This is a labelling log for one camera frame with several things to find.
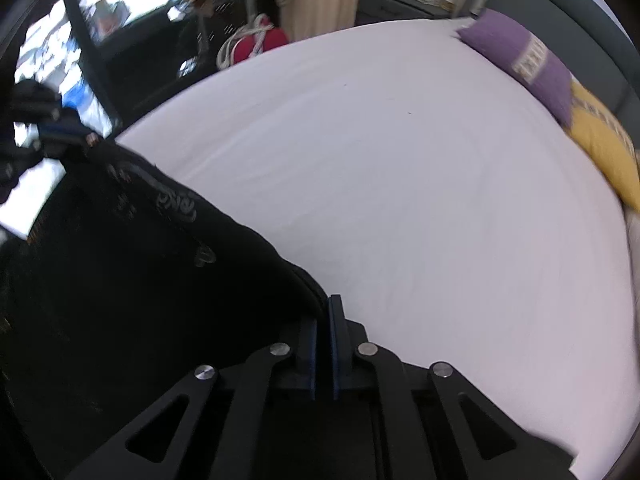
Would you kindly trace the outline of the black denim pants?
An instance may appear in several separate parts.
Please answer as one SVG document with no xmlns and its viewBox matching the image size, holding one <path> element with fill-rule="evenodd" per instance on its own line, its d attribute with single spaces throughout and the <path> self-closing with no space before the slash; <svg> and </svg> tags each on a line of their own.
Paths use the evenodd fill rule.
<svg viewBox="0 0 640 480">
<path fill-rule="evenodd" d="M 110 142 L 1 261 L 1 474 L 61 479 L 193 367 L 296 335 L 326 293 L 265 237 Z"/>
</svg>

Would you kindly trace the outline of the white bed sheet mattress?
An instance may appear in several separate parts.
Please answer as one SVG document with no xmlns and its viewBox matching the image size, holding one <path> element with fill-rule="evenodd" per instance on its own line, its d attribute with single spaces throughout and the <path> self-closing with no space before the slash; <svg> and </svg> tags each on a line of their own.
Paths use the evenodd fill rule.
<svg viewBox="0 0 640 480">
<path fill-rule="evenodd" d="M 119 137 L 259 232 L 402 360 L 447 361 L 601 479 L 639 418 L 612 188 L 454 21 L 289 44 Z"/>
</svg>

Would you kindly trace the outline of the yellow patterned pillow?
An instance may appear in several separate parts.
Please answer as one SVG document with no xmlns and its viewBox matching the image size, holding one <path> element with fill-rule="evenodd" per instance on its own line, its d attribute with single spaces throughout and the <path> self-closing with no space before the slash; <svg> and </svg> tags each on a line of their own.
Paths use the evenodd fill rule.
<svg viewBox="0 0 640 480">
<path fill-rule="evenodd" d="M 631 137 L 613 113 L 576 79 L 570 85 L 568 136 L 590 157 L 622 202 L 639 211 L 639 166 Z"/>
</svg>

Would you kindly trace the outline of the purple patterned pillow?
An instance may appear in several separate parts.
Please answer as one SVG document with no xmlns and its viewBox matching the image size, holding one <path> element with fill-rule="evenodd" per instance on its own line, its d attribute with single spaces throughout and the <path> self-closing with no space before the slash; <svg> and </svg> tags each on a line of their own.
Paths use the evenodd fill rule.
<svg viewBox="0 0 640 480">
<path fill-rule="evenodd" d="M 572 124 L 572 73 L 523 25 L 487 9 L 459 38 L 525 87 L 563 128 Z"/>
</svg>

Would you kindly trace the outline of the dark grey nightstand drawers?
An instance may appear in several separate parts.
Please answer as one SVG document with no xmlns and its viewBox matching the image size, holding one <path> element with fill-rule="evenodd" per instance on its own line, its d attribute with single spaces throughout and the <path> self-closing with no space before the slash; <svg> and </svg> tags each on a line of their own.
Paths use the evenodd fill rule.
<svg viewBox="0 0 640 480">
<path fill-rule="evenodd" d="M 419 0 L 358 0 L 355 26 L 402 20 L 448 20 L 451 12 Z"/>
</svg>

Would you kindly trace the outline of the dark grey padded headboard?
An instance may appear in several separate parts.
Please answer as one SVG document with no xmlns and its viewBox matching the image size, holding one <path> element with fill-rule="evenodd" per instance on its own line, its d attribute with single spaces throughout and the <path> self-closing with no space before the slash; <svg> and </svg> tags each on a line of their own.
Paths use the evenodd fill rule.
<svg viewBox="0 0 640 480">
<path fill-rule="evenodd" d="M 639 135 L 639 52 L 593 0 L 463 0 L 461 15 L 490 9 L 541 39 L 623 127 Z"/>
</svg>

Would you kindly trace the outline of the black window frame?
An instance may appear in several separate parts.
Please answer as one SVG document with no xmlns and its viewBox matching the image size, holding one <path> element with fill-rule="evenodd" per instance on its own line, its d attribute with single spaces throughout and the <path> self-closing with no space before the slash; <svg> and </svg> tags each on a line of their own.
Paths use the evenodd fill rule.
<svg viewBox="0 0 640 480">
<path fill-rule="evenodd" d="M 63 0 L 79 66 L 115 130 L 216 72 L 183 0 Z"/>
</svg>

